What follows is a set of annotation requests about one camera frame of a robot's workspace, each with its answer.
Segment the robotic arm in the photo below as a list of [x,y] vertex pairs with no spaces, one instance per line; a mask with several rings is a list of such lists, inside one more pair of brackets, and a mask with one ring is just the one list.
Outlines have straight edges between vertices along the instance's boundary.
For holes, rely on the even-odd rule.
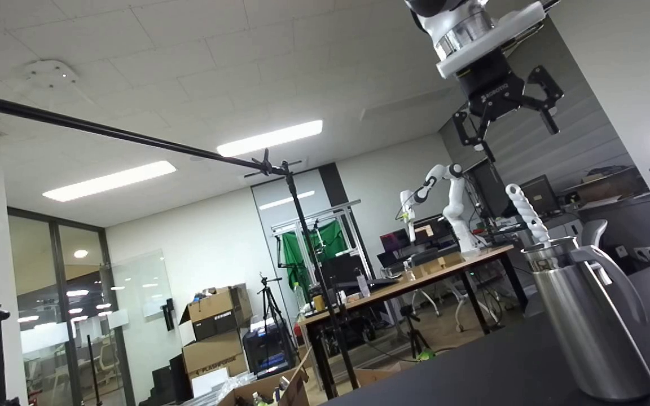
[[433,50],[441,59],[439,72],[443,78],[457,75],[468,104],[455,113],[455,123],[461,141],[485,149],[485,130],[493,122],[514,108],[538,111],[550,132],[558,126],[550,108],[562,96],[561,85],[538,64],[529,75],[529,84],[545,90],[545,99],[523,95],[526,80],[520,78],[503,54],[503,47],[523,38],[546,18],[545,5],[534,1],[521,10],[510,10],[501,20],[493,20],[483,9],[483,0],[404,0],[415,23],[432,36]]
[[415,241],[415,204],[425,202],[432,193],[432,188],[441,183],[450,179],[450,196],[447,204],[443,210],[443,217],[451,223],[455,234],[459,238],[461,252],[479,250],[476,237],[468,230],[468,223],[464,219],[464,196],[465,196],[465,177],[461,165],[437,165],[426,175],[423,186],[400,191],[400,204],[402,204],[402,221],[406,223],[409,238]]

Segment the computer monitor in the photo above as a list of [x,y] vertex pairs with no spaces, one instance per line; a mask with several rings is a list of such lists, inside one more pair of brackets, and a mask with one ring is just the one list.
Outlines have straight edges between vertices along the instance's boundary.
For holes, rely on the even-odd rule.
[[363,275],[363,262],[360,255],[342,255],[324,262],[325,284],[336,289],[343,282],[355,282]]
[[549,183],[549,175],[531,177],[521,184],[521,188],[539,217],[554,217],[558,211],[561,204]]
[[415,244],[441,247],[457,241],[455,227],[447,219],[441,221],[441,213],[426,217],[413,223],[415,227]]
[[383,244],[383,250],[400,250],[400,247],[411,245],[406,230],[395,230],[395,232],[381,234],[380,241]]
[[471,166],[468,175],[471,177],[488,217],[514,213],[513,202],[505,193],[505,184],[490,159],[483,159],[476,166]]

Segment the ceiling light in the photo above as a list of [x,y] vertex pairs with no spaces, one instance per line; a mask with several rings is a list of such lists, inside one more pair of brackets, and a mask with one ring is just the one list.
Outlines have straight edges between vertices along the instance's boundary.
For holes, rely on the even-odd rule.
[[[309,199],[309,196],[316,196],[316,191],[307,188],[307,191],[298,193],[298,201]],[[279,204],[288,204],[288,202],[294,202],[294,199],[289,196],[289,199],[264,202],[264,204],[260,204],[260,211],[279,208]]]
[[262,149],[288,143],[288,141],[294,141],[294,140],[312,138],[312,135],[319,135],[319,132],[324,132],[324,119],[303,122],[303,123],[297,123],[297,126],[279,129],[279,130],[271,130],[271,132],[260,132],[260,135],[245,138],[245,140],[238,140],[238,141],[227,141],[227,143],[220,143],[218,151],[221,156],[245,156],[245,152],[250,152],[250,151],[262,151]]
[[159,163],[152,163],[152,165],[143,165],[143,166],[115,172],[115,173],[109,173],[109,175],[91,177],[91,179],[83,179],[83,183],[72,183],[72,184],[66,184],[66,186],[58,186],[58,188],[51,188],[44,196],[66,202],[66,201],[101,193],[101,191],[109,191],[109,188],[145,183],[145,179],[152,179],[152,177],[160,177],[160,175],[174,173],[174,172],[177,169],[172,166],[172,163],[159,159]]
[[25,322],[37,322],[37,320],[38,320],[38,316],[19,317],[20,324],[25,324]]
[[82,296],[89,296],[91,290],[89,289],[75,289],[75,290],[67,290],[67,297],[82,297]]

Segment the table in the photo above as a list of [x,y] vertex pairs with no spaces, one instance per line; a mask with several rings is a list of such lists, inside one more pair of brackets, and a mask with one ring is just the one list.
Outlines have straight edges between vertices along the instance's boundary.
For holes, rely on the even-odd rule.
[[[649,324],[629,322],[629,329],[650,362],[650,269],[632,275],[632,282],[643,297]],[[605,400],[579,389],[549,317],[538,316],[330,403],[602,406]],[[650,396],[629,406],[650,406]]]
[[[476,290],[471,289],[471,284],[468,280],[468,270],[471,265],[499,258],[503,264],[503,270],[505,270],[505,275],[508,275],[508,280],[513,284],[513,290],[514,290],[521,308],[526,308],[529,297],[526,297],[523,285],[521,285],[521,282],[520,282],[520,276],[517,276],[517,273],[514,273],[514,269],[513,269],[513,264],[508,258],[508,252],[513,247],[514,245],[497,245],[497,247],[485,247],[485,250],[479,250],[479,252],[468,252],[468,255],[451,252],[451,255],[432,258],[426,264],[415,265],[415,270],[413,270],[415,280],[402,280],[398,284],[377,289],[377,290],[370,293],[370,297],[348,300],[345,311],[373,306],[377,301],[383,301],[388,297],[402,296],[406,290],[423,289],[423,285],[426,285],[432,282],[439,282],[439,280],[443,280],[447,275],[461,275],[464,285],[465,285],[465,290],[469,296],[469,301],[474,306],[474,313],[479,317],[479,324],[482,324],[483,333],[490,333],[488,320],[485,320],[485,316],[483,316],[483,311],[479,306],[479,300],[476,300]],[[324,329],[325,322],[330,322],[330,313],[328,311],[316,313],[312,317],[304,317],[304,331],[307,331],[307,338],[309,338],[309,345],[312,345],[319,372],[320,372],[324,389],[325,389],[328,399],[333,399],[333,396],[336,396],[336,385],[335,385],[335,377],[333,377],[333,370],[330,370],[330,362],[328,362],[328,354],[324,349],[320,329]]]

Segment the black tabletop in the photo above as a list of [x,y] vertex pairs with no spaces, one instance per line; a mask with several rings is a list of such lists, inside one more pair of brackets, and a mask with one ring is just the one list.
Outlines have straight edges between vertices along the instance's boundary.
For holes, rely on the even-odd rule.
[[[650,269],[632,275],[632,282],[643,297],[649,324],[628,324],[650,362]],[[605,400],[579,389],[546,316],[538,316],[330,403],[602,406]],[[650,406],[650,396],[629,403]]]

